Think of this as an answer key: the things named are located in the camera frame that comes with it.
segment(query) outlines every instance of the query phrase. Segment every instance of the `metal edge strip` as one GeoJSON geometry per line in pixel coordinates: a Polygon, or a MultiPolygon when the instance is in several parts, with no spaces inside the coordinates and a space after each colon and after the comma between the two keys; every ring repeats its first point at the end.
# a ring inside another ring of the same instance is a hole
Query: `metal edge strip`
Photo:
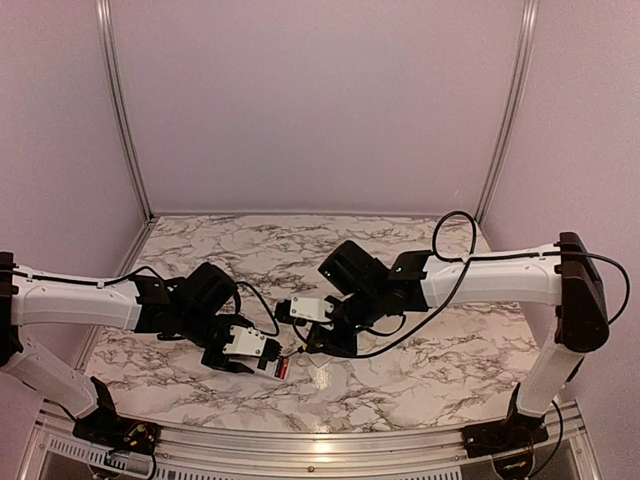
{"type": "Polygon", "coordinates": [[[100,41],[102,43],[102,53],[104,56],[107,80],[109,82],[109,90],[111,101],[113,103],[114,114],[118,125],[118,132],[122,149],[129,171],[131,184],[138,202],[138,208],[146,221],[154,218],[151,204],[147,195],[147,190],[142,178],[142,170],[138,161],[131,127],[127,115],[127,108],[122,90],[122,81],[120,78],[120,68],[118,66],[118,57],[116,54],[116,44],[113,33],[113,22],[111,20],[111,2],[110,0],[96,0],[98,27],[100,30],[100,41]]]}
{"type": "Polygon", "coordinates": [[[518,107],[522,103],[522,96],[529,71],[529,63],[533,50],[533,38],[538,18],[539,0],[525,0],[522,11],[522,23],[520,26],[520,36],[518,39],[516,61],[511,78],[511,86],[507,97],[504,116],[500,125],[500,131],[493,150],[489,170],[484,181],[482,193],[476,207],[476,221],[482,225],[489,211],[491,200],[498,185],[498,178],[504,166],[507,150],[511,141],[513,125],[518,113],[518,107]]]}
{"type": "MultiPolygon", "coordinates": [[[[562,405],[567,439],[582,435],[584,424],[574,402],[562,405]]],[[[45,403],[38,427],[69,437],[72,422],[53,404],[45,403]]],[[[550,439],[559,432],[555,411],[547,417],[550,439]]],[[[313,434],[241,432],[186,425],[163,425],[156,454],[174,465],[260,477],[333,478],[403,474],[419,469],[474,463],[468,459],[460,429],[463,425],[418,430],[313,434]],[[309,465],[320,471],[309,475],[309,465]]]]}
{"type": "Polygon", "coordinates": [[[303,211],[303,210],[288,210],[288,211],[276,211],[276,210],[183,210],[175,212],[157,212],[155,215],[158,218],[162,217],[208,217],[208,216],[222,216],[222,217],[244,217],[249,215],[264,215],[264,216],[295,216],[295,215],[309,215],[309,216],[329,216],[329,217],[364,217],[364,218],[427,218],[430,220],[437,220],[447,212],[443,213],[368,213],[368,212],[336,212],[336,211],[303,211]]]}
{"type": "MultiPolygon", "coordinates": [[[[153,227],[155,226],[156,223],[157,223],[157,220],[155,219],[152,219],[148,222],[144,222],[144,224],[142,225],[142,228],[138,232],[138,235],[136,235],[136,238],[131,244],[129,251],[125,255],[124,259],[122,260],[122,263],[118,268],[116,276],[124,275],[125,273],[131,271],[131,269],[133,268],[133,265],[136,263],[136,260],[138,258],[138,255],[140,254],[140,251],[144,247],[144,244],[149,238],[149,235],[151,235],[151,232],[153,231],[153,227]]],[[[87,333],[84,339],[82,340],[82,346],[80,348],[80,351],[78,352],[75,362],[73,362],[73,367],[76,370],[84,371],[85,368],[87,367],[87,363],[89,362],[89,357],[91,357],[91,353],[93,352],[93,349],[95,348],[96,343],[98,342],[98,338],[100,337],[100,331],[101,331],[101,327],[97,325],[94,325],[91,328],[89,328],[89,330],[87,330],[87,333]]]]}

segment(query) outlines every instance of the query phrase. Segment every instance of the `pink wall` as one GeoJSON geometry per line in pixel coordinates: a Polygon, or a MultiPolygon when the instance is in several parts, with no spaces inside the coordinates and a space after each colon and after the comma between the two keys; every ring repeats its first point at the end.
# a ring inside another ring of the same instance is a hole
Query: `pink wall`
{"type": "Polygon", "coordinates": [[[157,211],[473,209],[522,2],[120,1],[157,211]]]}
{"type": "MultiPolygon", "coordinates": [[[[37,268],[115,273],[142,225],[98,40],[94,2],[0,9],[0,249],[37,268]]],[[[84,329],[41,329],[73,359],[84,329]]],[[[0,478],[15,478],[40,397],[0,374],[0,478]]]]}
{"type": "MultiPolygon", "coordinates": [[[[494,248],[575,230],[638,280],[639,19],[635,0],[542,2],[524,102],[485,225],[494,248]]],[[[613,313],[622,282],[602,270],[613,313]]],[[[538,339],[552,320],[543,312],[527,311],[538,339]]],[[[638,312],[636,296],[572,388],[605,479],[638,476],[638,312]]]]}

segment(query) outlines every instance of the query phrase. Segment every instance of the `marble tabletop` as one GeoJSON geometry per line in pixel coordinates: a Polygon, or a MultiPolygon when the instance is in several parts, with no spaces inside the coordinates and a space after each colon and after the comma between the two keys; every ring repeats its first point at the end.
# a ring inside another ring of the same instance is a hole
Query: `marble tabletop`
{"type": "MultiPolygon", "coordinates": [[[[246,280],[270,304],[293,294],[339,293],[317,272],[342,241],[356,241],[387,266],[407,250],[428,249],[436,220],[334,216],[163,217],[138,265],[167,277],[186,276],[201,262],[246,280]]],[[[468,248],[470,229],[451,221],[444,252],[468,248]]],[[[478,251],[488,251],[480,239],[478,251]]],[[[243,313],[273,328],[258,301],[243,295],[243,313]]],[[[424,314],[408,315],[407,327],[424,314]]],[[[397,318],[376,324],[391,331],[397,318]]],[[[299,341],[282,326],[284,352],[299,341]]],[[[392,341],[360,335],[361,352],[392,341]]],[[[252,431],[367,432],[412,429],[503,416],[538,349],[516,304],[447,308],[416,336],[366,360],[292,357],[285,382],[234,375],[200,364],[189,342],[105,329],[86,373],[106,382],[122,414],[199,426],[252,431]]]]}

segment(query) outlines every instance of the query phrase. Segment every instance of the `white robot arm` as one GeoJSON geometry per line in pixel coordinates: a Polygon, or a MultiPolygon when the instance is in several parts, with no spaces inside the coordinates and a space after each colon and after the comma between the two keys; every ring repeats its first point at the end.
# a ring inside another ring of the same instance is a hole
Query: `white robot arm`
{"type": "Polygon", "coordinates": [[[430,309],[437,314],[447,305],[470,302],[555,306],[557,328],[515,389],[507,417],[463,430],[470,457],[494,454],[548,438],[543,421],[554,396],[585,355],[608,339],[602,281],[590,255],[577,234],[562,233],[555,244],[459,259],[430,250],[405,252],[387,268],[347,241],[319,268],[345,298],[294,297],[279,304],[276,312],[281,322],[294,328],[312,322],[305,339],[307,352],[357,359],[379,353],[358,355],[357,335],[385,315],[430,309]]]}
{"type": "Polygon", "coordinates": [[[202,363],[211,368],[283,378],[280,344],[239,315],[239,303],[236,314],[218,314],[232,297],[239,302],[235,282],[208,263],[188,278],[168,281],[137,274],[94,279],[18,267],[11,253],[2,252],[0,371],[59,404],[76,422],[74,435],[149,454],[157,425],[119,416],[106,385],[73,370],[21,327],[66,323],[180,335],[204,348],[202,363]]]}

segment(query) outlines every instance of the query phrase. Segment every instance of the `white marble pattern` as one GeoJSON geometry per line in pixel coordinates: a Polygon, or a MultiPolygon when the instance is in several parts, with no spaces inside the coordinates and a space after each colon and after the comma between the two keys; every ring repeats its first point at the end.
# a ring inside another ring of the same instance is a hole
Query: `white marble pattern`
{"type": "MultiPolygon", "coordinates": [[[[380,217],[162,218],[138,265],[177,276],[210,261],[275,304],[294,293],[338,295],[317,267],[344,240],[390,266],[403,251],[428,249],[434,226],[431,219],[380,217]]],[[[464,222],[452,222],[440,248],[466,251],[469,232],[464,222]]],[[[481,239],[478,251],[487,250],[481,239]]],[[[243,313],[272,328],[249,294],[243,313]]],[[[409,315],[408,326],[423,316],[409,315]]],[[[392,330],[397,322],[386,318],[376,329],[392,330]]],[[[290,327],[282,330],[284,351],[292,351],[297,338],[290,327]]],[[[388,341],[363,333],[361,351],[388,341]]],[[[502,416],[537,353],[517,305],[477,304],[446,309],[410,341],[372,359],[296,355],[283,383],[210,370],[200,364],[202,350],[186,341],[113,330],[103,332],[87,373],[109,385],[123,414],[253,431],[362,432],[502,416]]]]}

